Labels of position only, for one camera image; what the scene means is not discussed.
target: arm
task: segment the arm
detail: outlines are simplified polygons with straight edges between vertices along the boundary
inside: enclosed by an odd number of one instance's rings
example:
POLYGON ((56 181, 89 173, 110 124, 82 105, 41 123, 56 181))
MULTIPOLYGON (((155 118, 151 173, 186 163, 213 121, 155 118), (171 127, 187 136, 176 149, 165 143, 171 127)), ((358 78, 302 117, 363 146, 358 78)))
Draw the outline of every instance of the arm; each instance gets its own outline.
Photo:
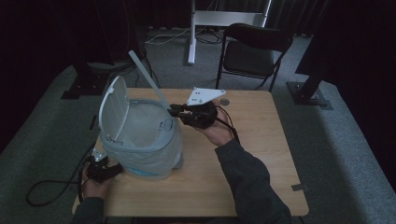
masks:
POLYGON ((83 184, 84 201, 78 205, 71 223, 101 224, 104 217, 105 197, 114 178, 99 184, 88 179, 86 172, 85 169, 82 173, 82 178, 85 180, 83 184))
MULTIPOLYGON (((218 111, 218 118, 228 122, 226 115, 218 111)), ((246 152, 233 139, 229 128, 216 121, 204 130, 196 130, 218 146, 216 153, 241 223, 291 223, 290 210, 271 188, 270 174, 264 163, 246 152)))
POLYGON ((84 199, 84 201, 78 205, 71 223, 103 223, 104 204, 105 200, 102 198, 91 197, 84 199))

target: black device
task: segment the black device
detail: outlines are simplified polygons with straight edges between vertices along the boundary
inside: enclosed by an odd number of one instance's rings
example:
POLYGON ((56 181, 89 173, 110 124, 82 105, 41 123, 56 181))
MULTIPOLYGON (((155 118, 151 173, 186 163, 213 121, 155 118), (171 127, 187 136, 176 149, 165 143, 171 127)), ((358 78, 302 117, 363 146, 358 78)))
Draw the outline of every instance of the black device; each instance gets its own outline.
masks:
POLYGON ((90 165, 87 168, 87 177, 100 184, 122 172, 122 166, 119 163, 107 167, 108 156, 100 161, 96 161, 94 156, 90 156, 88 160, 90 161, 90 165))
POLYGON ((168 112, 172 117, 180 118, 185 125, 200 129, 209 127, 218 117, 218 110, 211 101, 203 105, 171 105, 168 112))

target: tripod base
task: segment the tripod base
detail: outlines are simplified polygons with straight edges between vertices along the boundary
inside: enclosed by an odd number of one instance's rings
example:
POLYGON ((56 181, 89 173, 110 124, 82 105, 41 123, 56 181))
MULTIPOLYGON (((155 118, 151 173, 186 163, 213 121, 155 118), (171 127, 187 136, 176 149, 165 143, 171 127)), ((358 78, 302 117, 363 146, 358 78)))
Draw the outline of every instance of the tripod base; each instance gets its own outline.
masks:
POLYGON ((300 96, 303 82, 287 82, 291 96, 293 97, 294 103, 297 105, 318 105, 322 110, 332 110, 332 104, 330 101, 323 98, 320 90, 317 89, 311 98, 305 99, 300 96))

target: person's right hand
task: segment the person's right hand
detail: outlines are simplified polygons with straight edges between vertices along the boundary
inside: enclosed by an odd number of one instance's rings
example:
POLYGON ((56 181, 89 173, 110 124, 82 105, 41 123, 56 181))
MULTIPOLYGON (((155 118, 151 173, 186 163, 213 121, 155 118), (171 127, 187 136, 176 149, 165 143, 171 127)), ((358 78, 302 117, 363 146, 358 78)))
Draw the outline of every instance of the person's right hand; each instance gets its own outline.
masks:
MULTIPOLYGON (((219 100, 213 100, 213 104, 215 106, 219 106, 219 100)), ((223 121, 228 123, 228 118, 224 111, 222 111, 220 108, 217 108, 217 110, 218 119, 222 119, 223 121)), ((233 134, 231 133, 230 128, 220 123, 218 120, 216 120, 211 126, 206 129, 195 128, 195 130, 203 133, 212 144, 218 147, 225 145, 233 139, 233 134)))

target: gray carpet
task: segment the gray carpet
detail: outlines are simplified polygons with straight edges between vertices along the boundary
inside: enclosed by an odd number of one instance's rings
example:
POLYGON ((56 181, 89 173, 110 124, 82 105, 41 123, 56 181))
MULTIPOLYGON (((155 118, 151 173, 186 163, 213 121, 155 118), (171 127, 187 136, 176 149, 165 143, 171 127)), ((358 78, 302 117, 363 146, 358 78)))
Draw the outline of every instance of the gray carpet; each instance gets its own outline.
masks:
MULTIPOLYGON (((215 40, 210 35, 200 37, 215 40)), ((304 222, 396 223, 395 193, 337 89, 326 82, 320 84, 333 110, 295 105, 292 101, 286 82, 306 80, 306 76, 295 75, 294 71, 309 41, 309 38, 295 37, 273 90, 297 172, 302 183, 308 186, 305 196, 310 212, 304 222)), ((193 66, 187 65, 187 46, 188 40, 183 38, 162 45, 146 45, 159 84, 162 88, 175 89, 214 88, 220 45, 198 42, 193 66)), ((119 75, 125 76, 129 87, 149 86, 136 71, 119 75)), ((56 77, 1 154, 0 223, 68 223, 71 220, 71 207, 77 192, 74 185, 57 201, 44 207, 30 206, 24 197, 37 181, 68 180, 97 137, 97 127, 90 128, 102 97, 61 100, 75 76, 70 66, 56 77)), ((267 90, 269 82, 259 91, 267 90)), ((255 79, 225 75, 220 87, 254 90, 260 83, 255 79)), ((63 187, 62 184, 42 186, 32 195, 32 200, 38 203, 49 200, 63 187)), ((298 218, 293 221, 301 223, 298 218)), ((131 219, 113 217, 109 222, 130 223, 131 219)))

